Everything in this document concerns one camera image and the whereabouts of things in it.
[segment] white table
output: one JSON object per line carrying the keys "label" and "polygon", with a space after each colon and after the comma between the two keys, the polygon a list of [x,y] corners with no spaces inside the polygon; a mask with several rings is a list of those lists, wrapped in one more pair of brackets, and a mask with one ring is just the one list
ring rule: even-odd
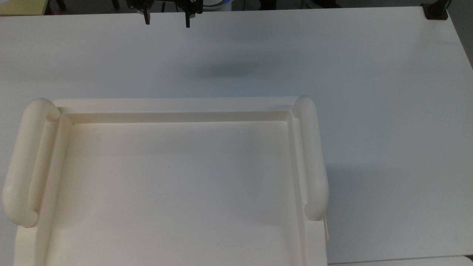
{"label": "white table", "polygon": [[467,257],[459,256],[357,262],[343,266],[473,266],[473,262]]}
{"label": "white table", "polygon": [[[473,254],[473,71],[422,8],[0,18],[0,182],[34,98],[311,96],[329,263]],[[15,226],[0,213],[0,264]]]}

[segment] floor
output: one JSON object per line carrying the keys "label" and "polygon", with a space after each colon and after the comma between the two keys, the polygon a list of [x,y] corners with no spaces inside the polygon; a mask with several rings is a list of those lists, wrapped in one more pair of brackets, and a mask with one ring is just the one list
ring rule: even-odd
{"label": "floor", "polygon": [[[134,10],[126,6],[126,0],[118,0],[121,8],[115,10],[111,0],[64,0],[68,14],[110,14],[110,13],[132,13]],[[337,4],[344,8],[365,7],[393,7],[393,6],[419,6],[422,2],[432,3],[434,0],[337,0]],[[298,9],[300,0],[278,0],[278,9]],[[232,10],[258,10],[259,0],[234,0]],[[51,8],[55,13],[60,13],[55,1],[51,1]],[[161,12],[161,2],[156,2],[151,7],[151,12]],[[167,4],[165,12],[176,12],[173,4]],[[455,25],[456,31],[466,55],[473,65],[473,0],[453,0],[448,12]]]}

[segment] tray handle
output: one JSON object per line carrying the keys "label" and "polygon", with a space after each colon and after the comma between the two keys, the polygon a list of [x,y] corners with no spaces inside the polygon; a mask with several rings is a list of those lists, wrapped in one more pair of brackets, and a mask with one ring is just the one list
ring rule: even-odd
{"label": "tray handle", "polygon": [[38,221],[38,213],[28,207],[31,178],[44,123],[60,116],[59,109],[43,98],[33,100],[23,112],[2,194],[5,213],[17,225],[28,228]]}
{"label": "tray handle", "polygon": [[328,179],[315,103],[309,96],[297,99],[292,113],[299,119],[307,176],[308,204],[304,214],[311,221],[322,219],[328,206]]}

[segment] tray bottom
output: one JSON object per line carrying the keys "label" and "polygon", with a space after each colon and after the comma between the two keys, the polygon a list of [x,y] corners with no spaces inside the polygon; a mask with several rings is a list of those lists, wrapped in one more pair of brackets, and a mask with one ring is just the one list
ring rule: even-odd
{"label": "tray bottom", "polygon": [[48,266],[301,265],[284,121],[75,124]]}

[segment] white tray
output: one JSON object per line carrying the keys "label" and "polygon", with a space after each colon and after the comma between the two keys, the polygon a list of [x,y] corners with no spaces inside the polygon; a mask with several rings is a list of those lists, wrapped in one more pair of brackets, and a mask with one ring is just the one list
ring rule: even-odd
{"label": "white tray", "polygon": [[326,265],[327,200],[308,97],[37,99],[3,190],[15,266]]}

